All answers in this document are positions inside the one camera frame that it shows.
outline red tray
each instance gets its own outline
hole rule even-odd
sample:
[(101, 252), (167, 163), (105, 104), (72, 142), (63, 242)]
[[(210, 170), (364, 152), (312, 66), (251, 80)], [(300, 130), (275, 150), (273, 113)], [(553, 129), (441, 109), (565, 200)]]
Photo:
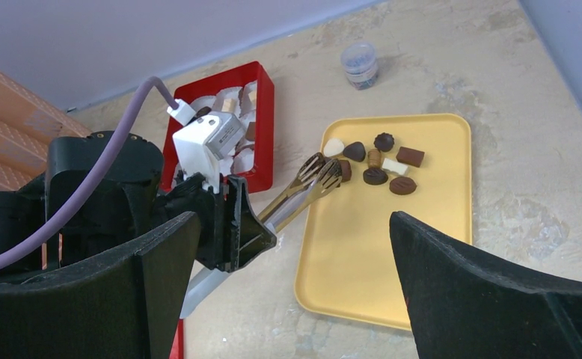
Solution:
[[(274, 85), (263, 66), (254, 61), (191, 84), (183, 85), (174, 91), (175, 98), (192, 103), (192, 101), (201, 96), (215, 96), (224, 88), (245, 86), (249, 82), (256, 80), (258, 81), (258, 87), (254, 168), (249, 172), (238, 174), (247, 179), (249, 193), (266, 191), (273, 185)], [(170, 117), (168, 134), (165, 136), (165, 144), (163, 146), (165, 166), (161, 178), (161, 189), (164, 191), (170, 190), (174, 172), (179, 162), (177, 151), (174, 149), (172, 135), (182, 127), (180, 123)]]

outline rectangular chocolate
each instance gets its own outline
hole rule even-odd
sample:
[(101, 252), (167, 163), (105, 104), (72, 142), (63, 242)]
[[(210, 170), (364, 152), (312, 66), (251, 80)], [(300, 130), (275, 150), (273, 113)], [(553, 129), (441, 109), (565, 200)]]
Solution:
[(250, 122), (247, 126), (247, 132), (245, 133), (245, 138), (249, 141), (256, 141), (256, 123)]
[(396, 155), (396, 160), (405, 163), (406, 165), (421, 167), (421, 162), (423, 162), (423, 157), (425, 155), (426, 153), (423, 151), (400, 147), (399, 152)]
[(234, 100), (234, 99), (223, 100), (223, 107), (221, 108), (221, 111), (233, 112), (235, 109), (236, 109), (236, 100)]

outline white wall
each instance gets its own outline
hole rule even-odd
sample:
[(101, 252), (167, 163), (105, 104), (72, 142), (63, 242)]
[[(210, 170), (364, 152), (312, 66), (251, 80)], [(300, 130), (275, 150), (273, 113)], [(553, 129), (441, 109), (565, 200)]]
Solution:
[(582, 110), (582, 0), (520, 0)]
[(0, 70), (85, 107), (377, 0), (0, 0)]

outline yellow tray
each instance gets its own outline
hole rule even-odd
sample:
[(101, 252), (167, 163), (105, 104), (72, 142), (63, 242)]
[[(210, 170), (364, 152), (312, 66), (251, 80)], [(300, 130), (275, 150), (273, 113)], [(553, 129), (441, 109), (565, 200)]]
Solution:
[(361, 141), (369, 150), (382, 132), (396, 141), (388, 158), (399, 146), (425, 151), (421, 168), (408, 172), (417, 190), (398, 196), (387, 183), (367, 185), (366, 162), (351, 161), (351, 181), (309, 208), (295, 296), (313, 312), (410, 330), (388, 220), (404, 211), (471, 244), (471, 131), (454, 114), (353, 118), (331, 124), (322, 148), (339, 138), (344, 144)]

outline white cable connector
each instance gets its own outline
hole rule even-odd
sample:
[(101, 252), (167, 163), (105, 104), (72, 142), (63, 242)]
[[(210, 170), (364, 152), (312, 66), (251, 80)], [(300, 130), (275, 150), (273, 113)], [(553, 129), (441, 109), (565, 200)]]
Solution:
[(173, 109), (172, 107), (168, 106), (168, 113), (170, 116), (172, 116), (172, 118), (179, 121), (180, 124), (185, 126), (194, 117), (196, 111), (194, 111), (194, 109), (182, 99), (175, 100), (179, 104), (179, 108)]

